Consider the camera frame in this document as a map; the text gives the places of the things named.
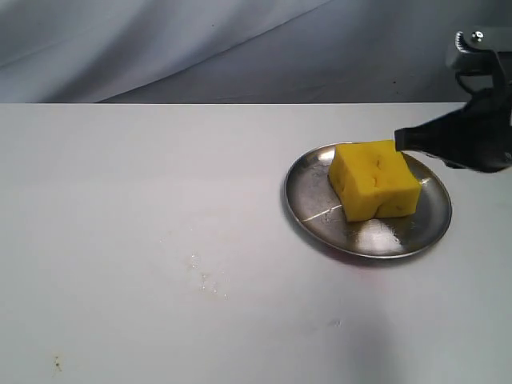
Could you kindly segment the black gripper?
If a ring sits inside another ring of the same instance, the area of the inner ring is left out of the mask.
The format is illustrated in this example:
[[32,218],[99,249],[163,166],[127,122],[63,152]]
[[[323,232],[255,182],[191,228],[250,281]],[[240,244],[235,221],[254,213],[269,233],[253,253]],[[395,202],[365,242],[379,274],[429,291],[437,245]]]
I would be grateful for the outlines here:
[[481,173],[511,167],[511,87],[484,89],[462,108],[394,131],[395,148],[455,154],[451,166]]

